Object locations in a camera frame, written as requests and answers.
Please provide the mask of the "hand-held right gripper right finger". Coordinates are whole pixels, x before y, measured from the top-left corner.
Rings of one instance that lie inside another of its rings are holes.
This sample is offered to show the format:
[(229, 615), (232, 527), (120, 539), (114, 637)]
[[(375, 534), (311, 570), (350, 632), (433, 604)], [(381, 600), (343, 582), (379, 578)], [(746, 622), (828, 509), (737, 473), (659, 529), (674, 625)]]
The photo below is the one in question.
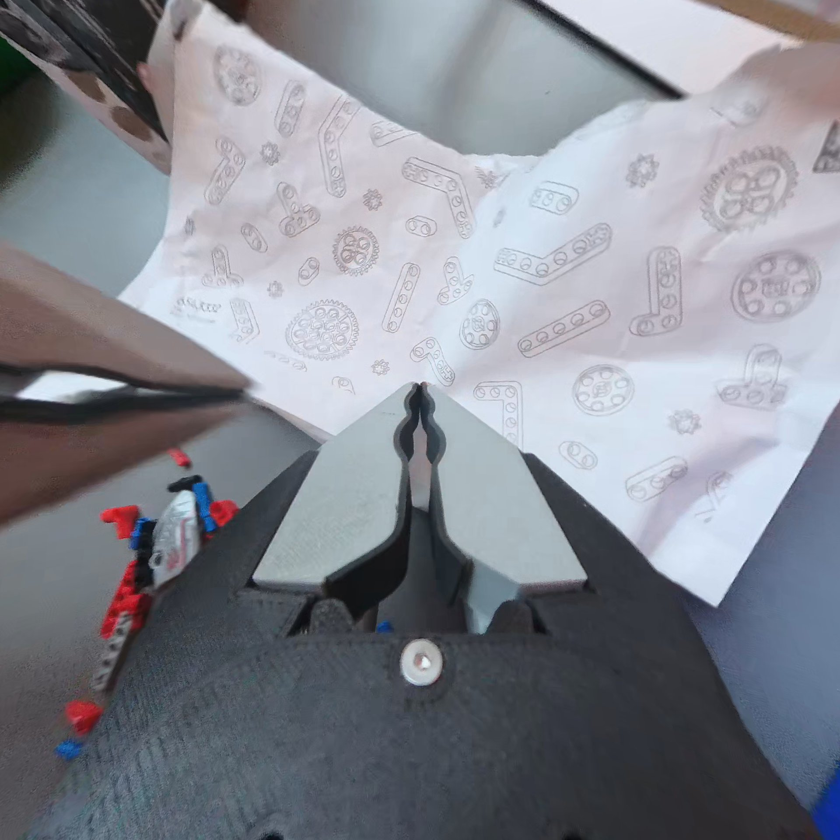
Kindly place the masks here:
[(484, 634), (504, 602), (577, 592), (586, 572), (520, 449), (423, 384), (428, 516), (436, 580)]

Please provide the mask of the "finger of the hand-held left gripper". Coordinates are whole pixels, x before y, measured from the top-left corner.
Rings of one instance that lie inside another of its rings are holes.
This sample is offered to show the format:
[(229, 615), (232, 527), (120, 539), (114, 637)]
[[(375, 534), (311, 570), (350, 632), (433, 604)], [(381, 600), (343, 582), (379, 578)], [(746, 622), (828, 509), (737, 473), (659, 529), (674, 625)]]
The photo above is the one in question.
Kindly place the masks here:
[(239, 395), (2, 401), (1, 523), (48, 508), (241, 414)]
[(32, 255), (1, 247), (2, 370), (65, 372), (163, 392), (231, 392), (249, 379), (199, 344)]

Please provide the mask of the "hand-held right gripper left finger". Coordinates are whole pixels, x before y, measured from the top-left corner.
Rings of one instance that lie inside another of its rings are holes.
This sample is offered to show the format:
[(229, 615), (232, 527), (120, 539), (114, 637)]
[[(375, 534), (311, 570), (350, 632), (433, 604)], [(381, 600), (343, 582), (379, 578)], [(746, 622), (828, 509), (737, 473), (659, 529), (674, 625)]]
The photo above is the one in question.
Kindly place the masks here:
[(262, 590), (341, 601), (353, 617), (403, 581), (408, 463), (421, 387), (408, 383), (323, 444), (253, 573)]

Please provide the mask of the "red lego beam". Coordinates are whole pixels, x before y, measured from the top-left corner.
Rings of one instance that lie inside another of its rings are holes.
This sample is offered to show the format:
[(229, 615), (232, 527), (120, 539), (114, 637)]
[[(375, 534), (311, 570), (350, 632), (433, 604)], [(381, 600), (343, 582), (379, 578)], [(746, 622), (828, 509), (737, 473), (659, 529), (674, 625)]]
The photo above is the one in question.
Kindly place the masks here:
[(129, 634), (135, 634), (145, 624), (151, 609), (152, 596), (137, 584), (137, 560), (130, 561), (121, 581), (108, 604), (101, 621), (99, 635), (110, 639), (117, 629), (119, 621), (127, 618)]

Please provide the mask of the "printed paper bag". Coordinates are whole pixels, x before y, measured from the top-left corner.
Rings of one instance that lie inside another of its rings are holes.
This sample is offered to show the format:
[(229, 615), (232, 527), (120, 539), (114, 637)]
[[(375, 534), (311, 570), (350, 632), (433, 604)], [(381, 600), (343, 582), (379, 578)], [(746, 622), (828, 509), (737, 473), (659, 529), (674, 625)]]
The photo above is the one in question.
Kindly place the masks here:
[(537, 157), (384, 119), (208, 4), (124, 292), (333, 435), (441, 385), (718, 606), (838, 405), (838, 44)]

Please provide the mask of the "blue plastic bin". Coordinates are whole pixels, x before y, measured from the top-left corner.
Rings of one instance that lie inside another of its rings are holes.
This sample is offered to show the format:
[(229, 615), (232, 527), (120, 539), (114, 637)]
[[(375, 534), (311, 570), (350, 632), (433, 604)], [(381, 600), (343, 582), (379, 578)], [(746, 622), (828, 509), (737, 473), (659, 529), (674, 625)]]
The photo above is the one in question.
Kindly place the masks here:
[(828, 785), (812, 809), (812, 819), (823, 839), (839, 839), (839, 778)]

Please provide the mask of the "red lego connector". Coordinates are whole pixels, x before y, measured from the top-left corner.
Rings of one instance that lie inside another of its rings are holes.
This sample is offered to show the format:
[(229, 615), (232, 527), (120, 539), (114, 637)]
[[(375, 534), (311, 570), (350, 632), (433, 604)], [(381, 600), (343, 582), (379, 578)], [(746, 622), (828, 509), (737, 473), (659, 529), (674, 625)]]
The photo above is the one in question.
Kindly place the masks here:
[(136, 505), (111, 507), (99, 514), (101, 522), (113, 525), (118, 540), (130, 539), (135, 530), (141, 511)]

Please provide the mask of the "black lego beam blue pins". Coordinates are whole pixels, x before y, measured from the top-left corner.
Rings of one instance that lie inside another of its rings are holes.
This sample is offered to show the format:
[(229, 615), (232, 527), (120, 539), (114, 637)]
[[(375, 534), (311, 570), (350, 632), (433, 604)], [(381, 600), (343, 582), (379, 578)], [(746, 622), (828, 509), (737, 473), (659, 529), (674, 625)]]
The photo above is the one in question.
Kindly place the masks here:
[(154, 556), (154, 528), (156, 520), (139, 517), (129, 536), (129, 548), (133, 557), (133, 587), (137, 592), (154, 586), (151, 561)]

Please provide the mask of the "light grey lego beam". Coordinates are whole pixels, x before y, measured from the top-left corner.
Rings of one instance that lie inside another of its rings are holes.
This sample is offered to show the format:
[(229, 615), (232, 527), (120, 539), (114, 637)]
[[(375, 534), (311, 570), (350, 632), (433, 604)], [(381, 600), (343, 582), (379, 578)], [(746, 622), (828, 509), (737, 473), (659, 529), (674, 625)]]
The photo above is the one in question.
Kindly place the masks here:
[(122, 612), (106, 639), (105, 648), (91, 677), (90, 688), (95, 694), (110, 690), (132, 632), (133, 616), (129, 612)]

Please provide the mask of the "red lego claw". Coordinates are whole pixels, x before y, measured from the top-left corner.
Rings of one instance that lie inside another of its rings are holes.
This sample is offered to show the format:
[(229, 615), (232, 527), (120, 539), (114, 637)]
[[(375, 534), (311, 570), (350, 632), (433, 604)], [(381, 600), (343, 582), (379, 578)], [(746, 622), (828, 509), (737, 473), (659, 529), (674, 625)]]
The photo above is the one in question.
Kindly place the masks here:
[(65, 705), (64, 714), (71, 730), (78, 736), (88, 734), (98, 723), (104, 709), (92, 700), (71, 700)]

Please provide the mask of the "black lego set box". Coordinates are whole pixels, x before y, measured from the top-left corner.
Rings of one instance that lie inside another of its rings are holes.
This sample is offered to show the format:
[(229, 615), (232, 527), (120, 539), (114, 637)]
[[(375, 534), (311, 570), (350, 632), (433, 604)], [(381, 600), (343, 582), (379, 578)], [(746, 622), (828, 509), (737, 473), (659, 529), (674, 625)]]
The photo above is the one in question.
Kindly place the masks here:
[(2, 1), (2, 38), (91, 116), (170, 174), (148, 56), (167, 2)]

